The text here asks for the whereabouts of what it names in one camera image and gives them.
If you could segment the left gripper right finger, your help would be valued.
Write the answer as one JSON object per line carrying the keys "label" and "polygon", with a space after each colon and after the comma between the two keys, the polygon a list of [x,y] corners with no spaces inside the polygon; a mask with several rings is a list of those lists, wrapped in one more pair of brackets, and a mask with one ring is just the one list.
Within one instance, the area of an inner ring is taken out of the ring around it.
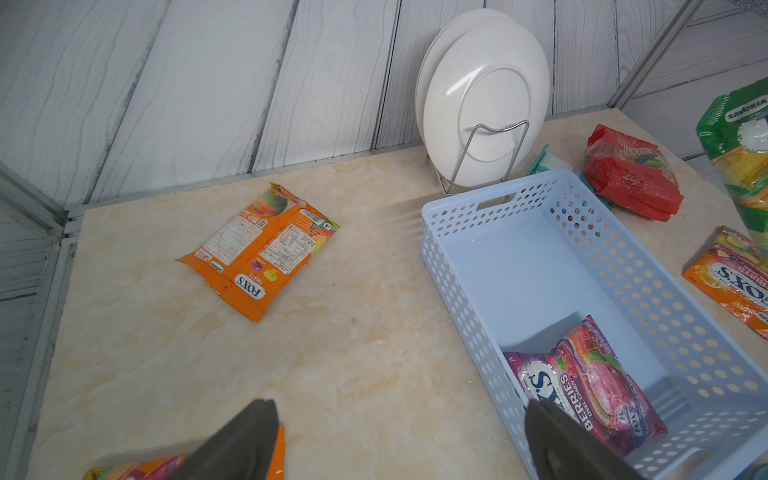
{"label": "left gripper right finger", "polygon": [[550,400],[529,401],[524,427],[539,479],[643,479]]}

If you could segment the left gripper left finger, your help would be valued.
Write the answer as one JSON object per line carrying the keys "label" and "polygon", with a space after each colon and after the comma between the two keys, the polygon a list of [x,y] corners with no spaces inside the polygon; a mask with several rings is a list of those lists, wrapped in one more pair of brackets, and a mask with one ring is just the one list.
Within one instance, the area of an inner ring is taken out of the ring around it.
{"label": "left gripper left finger", "polygon": [[275,452],[278,427],[275,402],[254,400],[189,455],[168,479],[264,480]]}

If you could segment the purple Fox's berries candy bag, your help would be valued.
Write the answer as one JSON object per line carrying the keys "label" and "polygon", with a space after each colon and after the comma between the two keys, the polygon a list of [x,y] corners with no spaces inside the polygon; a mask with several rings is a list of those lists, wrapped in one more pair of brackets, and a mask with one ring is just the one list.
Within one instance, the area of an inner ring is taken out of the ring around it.
{"label": "purple Fox's berries candy bag", "polygon": [[504,356],[529,399],[555,403],[622,457],[668,432],[590,316],[547,353]]}

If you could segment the light blue plastic basket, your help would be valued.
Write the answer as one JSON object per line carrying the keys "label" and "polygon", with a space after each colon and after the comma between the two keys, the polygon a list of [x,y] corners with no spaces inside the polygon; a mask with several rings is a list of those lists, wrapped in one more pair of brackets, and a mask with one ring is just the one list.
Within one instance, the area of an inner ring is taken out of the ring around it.
{"label": "light blue plastic basket", "polygon": [[504,359],[592,317],[668,433],[629,463],[649,479],[733,479],[767,450],[767,376],[566,170],[427,203],[421,255],[524,465],[527,398]]}

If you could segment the green yellow Fox's candy bag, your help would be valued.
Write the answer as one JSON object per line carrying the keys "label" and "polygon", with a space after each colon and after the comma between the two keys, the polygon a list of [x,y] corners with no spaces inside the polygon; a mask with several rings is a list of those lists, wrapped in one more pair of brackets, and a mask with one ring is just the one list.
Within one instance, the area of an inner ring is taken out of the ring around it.
{"label": "green yellow Fox's candy bag", "polygon": [[716,97],[696,132],[757,249],[767,253],[767,80]]}

